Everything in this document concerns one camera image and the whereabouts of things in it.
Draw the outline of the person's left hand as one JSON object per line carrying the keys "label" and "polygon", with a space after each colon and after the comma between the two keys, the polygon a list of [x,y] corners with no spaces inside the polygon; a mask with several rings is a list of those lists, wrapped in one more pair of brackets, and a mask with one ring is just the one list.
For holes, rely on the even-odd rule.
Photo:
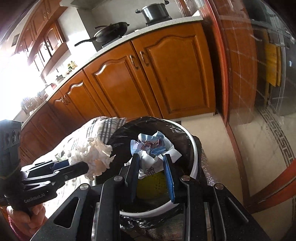
{"label": "person's left hand", "polygon": [[20,235],[31,238],[48,220],[43,204],[32,207],[32,216],[29,217],[23,211],[15,210],[11,206],[6,208],[11,223],[19,231]]}

